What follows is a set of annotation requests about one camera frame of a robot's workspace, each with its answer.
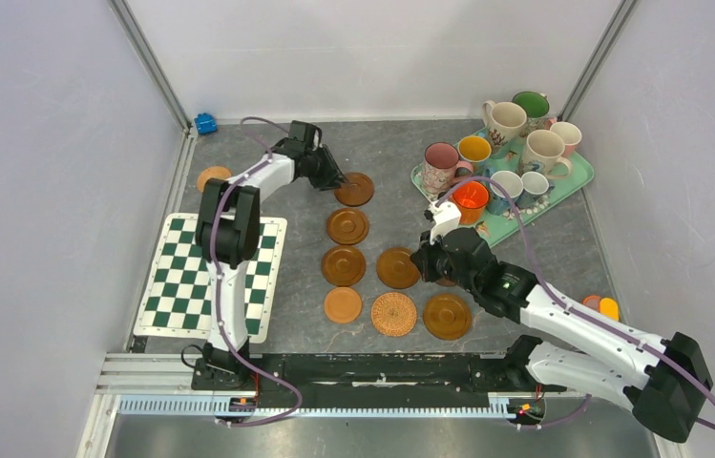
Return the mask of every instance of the blue toy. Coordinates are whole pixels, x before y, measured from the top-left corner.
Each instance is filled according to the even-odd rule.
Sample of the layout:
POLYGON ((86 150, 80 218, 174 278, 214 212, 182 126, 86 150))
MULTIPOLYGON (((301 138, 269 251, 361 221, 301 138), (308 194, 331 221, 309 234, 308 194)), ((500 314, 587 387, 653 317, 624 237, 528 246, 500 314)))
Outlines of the blue toy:
POLYGON ((194 125, 200 135, 211 134, 217 131, 217 121, 208 113, 200 113, 194 118, 194 125))

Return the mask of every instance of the teal tray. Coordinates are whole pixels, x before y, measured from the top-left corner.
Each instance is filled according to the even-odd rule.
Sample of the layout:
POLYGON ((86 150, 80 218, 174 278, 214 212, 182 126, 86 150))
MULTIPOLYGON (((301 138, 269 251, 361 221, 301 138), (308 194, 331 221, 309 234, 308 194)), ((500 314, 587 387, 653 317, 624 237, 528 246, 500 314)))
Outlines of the teal tray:
MULTIPOLYGON (((481 129, 474 135, 485 136, 483 131, 484 130, 481 129)), ((517 167, 517 161, 520 159, 520 153, 522 151, 522 140, 516 141, 510 149, 510 153, 505 158, 490 159, 489 164, 494 166, 497 170, 514 171, 517 167)), ((546 211, 548 211, 558 203, 562 202, 568 196, 581 189, 582 186, 589 183, 590 180, 593 179, 593 166, 591 166, 590 162, 585 160, 584 157, 580 156, 579 153, 574 152, 568 157, 568 159, 570 159, 571 163, 574 165, 574 173, 567 178, 557 179, 553 181, 555 188, 553 191, 551 191, 551 195, 547 199, 544 199, 542 201, 542 208, 537 206, 531 209, 520 210, 520 215, 523 216, 523 222, 525 224, 528 224, 531 221, 535 220, 540 215, 544 214, 546 211)), ((558 167, 564 170, 564 166, 558 165, 558 167)), ((416 167, 413 167, 413 170, 410 172, 410 180, 416 186, 416 189, 418 189, 419 192, 422 193, 422 196, 424 196, 427 200, 430 201, 435 200, 435 196, 429 195, 425 192, 424 188, 422 188, 421 163, 416 167)), ((471 226, 474 226, 475 230, 478 232, 478 235, 480 235, 482 239, 487 241, 490 246, 497 245, 498 243, 509 237, 511 234, 517 232, 517 221, 514 220, 513 215, 509 215, 508 217, 491 215, 487 211, 484 211, 484 214, 481 219, 477 223, 472 224, 471 226)))

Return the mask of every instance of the white wall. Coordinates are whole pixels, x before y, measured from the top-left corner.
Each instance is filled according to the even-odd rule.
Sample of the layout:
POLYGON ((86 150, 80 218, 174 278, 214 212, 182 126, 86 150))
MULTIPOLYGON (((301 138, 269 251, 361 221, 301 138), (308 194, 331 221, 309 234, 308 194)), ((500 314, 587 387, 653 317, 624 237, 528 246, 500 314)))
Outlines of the white wall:
POLYGON ((189 115, 480 117, 558 112, 619 0, 129 0, 189 115))
MULTIPOLYGON (((715 2, 640 2, 573 120, 630 320, 696 338, 715 380, 715 2)), ((715 432, 688 446, 715 457, 715 432)))
POLYGON ((0 456, 74 455, 179 139, 106 2, 0 2, 0 456))

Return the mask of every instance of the chessboard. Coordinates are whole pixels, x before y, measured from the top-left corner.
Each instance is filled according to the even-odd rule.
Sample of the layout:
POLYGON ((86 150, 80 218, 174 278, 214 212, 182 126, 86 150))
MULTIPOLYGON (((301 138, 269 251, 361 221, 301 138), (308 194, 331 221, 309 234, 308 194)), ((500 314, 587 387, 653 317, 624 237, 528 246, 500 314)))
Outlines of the chessboard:
MULTIPOLYGON (((166 218, 158 239, 133 334, 207 339, 212 290, 202 250, 194 243, 197 215, 166 218)), ((286 219, 261 218, 259 250, 247 265, 245 325, 252 344, 267 338, 286 219)))

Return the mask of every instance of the wooden coaster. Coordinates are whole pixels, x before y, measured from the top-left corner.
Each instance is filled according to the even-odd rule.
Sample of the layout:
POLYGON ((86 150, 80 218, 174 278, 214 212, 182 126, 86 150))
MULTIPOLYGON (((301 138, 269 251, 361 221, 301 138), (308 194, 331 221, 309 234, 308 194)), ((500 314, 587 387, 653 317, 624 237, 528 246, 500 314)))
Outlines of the wooden coaster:
POLYGON ((324 299, 324 312, 335 323, 353 322, 363 310, 363 300, 351 288, 334 288, 324 299))
POLYGON ((425 327, 444 341, 454 341, 470 330, 473 312, 463 299, 454 294, 437 294, 425 305, 425 327))
POLYGON ((402 293, 385 293, 371 308, 371 322, 378 331, 390 337, 401 337, 416 326, 416 305, 402 293))
POLYGON ((197 177, 197 189, 199 189, 200 192, 205 191, 205 183, 207 183, 208 180, 211 178, 229 179, 230 177, 230 170, 224 167, 220 167, 217 165, 213 167, 208 167, 207 169, 200 172, 200 176, 197 177))
POLYGON ((368 235, 368 218, 360 210, 341 208, 326 220, 326 232, 335 243, 353 245, 368 235))
POLYGON ((366 273, 366 258, 353 246, 338 245, 321 260, 324 278, 335 286, 352 286, 366 273))
POLYGON ((374 197, 374 182, 371 178, 357 173, 346 174, 348 183, 334 190, 334 196, 346 207, 359 207, 374 197))
POLYGON ((410 250, 395 246, 377 259, 377 277, 388 287, 405 289, 414 286, 421 274, 410 261, 410 250))

